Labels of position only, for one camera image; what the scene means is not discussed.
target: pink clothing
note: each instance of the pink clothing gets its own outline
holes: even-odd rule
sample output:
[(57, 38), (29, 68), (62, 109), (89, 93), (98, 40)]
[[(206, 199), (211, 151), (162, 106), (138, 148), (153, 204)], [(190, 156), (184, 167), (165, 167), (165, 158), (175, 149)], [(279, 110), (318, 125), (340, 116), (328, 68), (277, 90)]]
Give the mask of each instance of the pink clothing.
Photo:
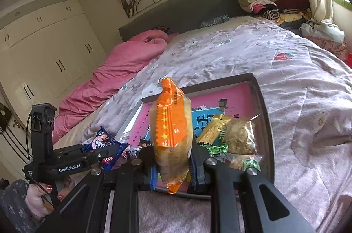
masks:
[(166, 41), (169, 38), (165, 32), (149, 30), (115, 46), (90, 81), (78, 86), (59, 104), (59, 115), (55, 117), (52, 133), (53, 144), (161, 55)]
[(265, 8), (262, 4), (257, 4), (253, 6), (253, 12), (254, 14), (258, 14), (258, 12), (262, 9)]

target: screw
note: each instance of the screw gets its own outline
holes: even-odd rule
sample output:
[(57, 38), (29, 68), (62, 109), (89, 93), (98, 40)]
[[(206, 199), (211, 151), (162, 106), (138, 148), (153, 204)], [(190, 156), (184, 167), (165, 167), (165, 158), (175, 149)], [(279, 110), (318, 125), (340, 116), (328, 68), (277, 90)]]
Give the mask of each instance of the screw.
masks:
[(254, 167), (249, 167), (246, 169), (247, 174), (249, 175), (257, 175), (258, 174), (258, 170)]
[(131, 164), (133, 164), (134, 166), (139, 166), (142, 163), (141, 159), (133, 159), (131, 161)]
[(209, 166), (215, 166), (217, 164), (217, 160), (213, 158), (209, 158), (205, 161)]
[(94, 176), (97, 176), (97, 175), (100, 175), (101, 173), (101, 169), (91, 169), (90, 171), (91, 175), (94, 175)]

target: blue snack package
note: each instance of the blue snack package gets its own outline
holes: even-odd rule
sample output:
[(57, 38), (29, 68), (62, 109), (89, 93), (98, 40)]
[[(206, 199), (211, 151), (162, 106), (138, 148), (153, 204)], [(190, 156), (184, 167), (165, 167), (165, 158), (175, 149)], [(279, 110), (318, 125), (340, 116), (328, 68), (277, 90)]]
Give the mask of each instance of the blue snack package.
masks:
[(100, 130), (98, 131), (98, 133), (96, 133), (94, 140), (91, 141), (84, 148), (84, 152), (92, 151), (96, 148), (103, 148), (114, 144), (119, 145), (118, 152), (112, 157), (107, 157), (101, 160), (101, 162), (99, 163), (100, 167), (102, 167), (104, 171), (110, 171), (121, 156), (121, 154), (128, 147), (128, 143), (120, 143), (116, 141), (103, 127), (100, 127)]

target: orange wrapper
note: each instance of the orange wrapper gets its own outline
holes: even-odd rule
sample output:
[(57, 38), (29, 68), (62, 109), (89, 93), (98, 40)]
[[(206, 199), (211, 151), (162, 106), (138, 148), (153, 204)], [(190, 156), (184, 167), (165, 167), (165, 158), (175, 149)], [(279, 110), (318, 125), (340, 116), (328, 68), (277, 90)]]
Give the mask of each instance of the orange wrapper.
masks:
[(193, 138), (191, 101), (170, 78), (150, 109), (150, 130), (161, 179), (176, 193), (188, 173)]

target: gray headboard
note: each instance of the gray headboard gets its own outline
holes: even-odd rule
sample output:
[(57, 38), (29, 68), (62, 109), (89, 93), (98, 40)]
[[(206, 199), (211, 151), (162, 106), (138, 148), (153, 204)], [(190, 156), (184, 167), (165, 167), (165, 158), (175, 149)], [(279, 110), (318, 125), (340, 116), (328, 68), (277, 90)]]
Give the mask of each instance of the gray headboard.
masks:
[(119, 28), (124, 41), (157, 26), (184, 33), (218, 16), (245, 16), (237, 0), (168, 0)]

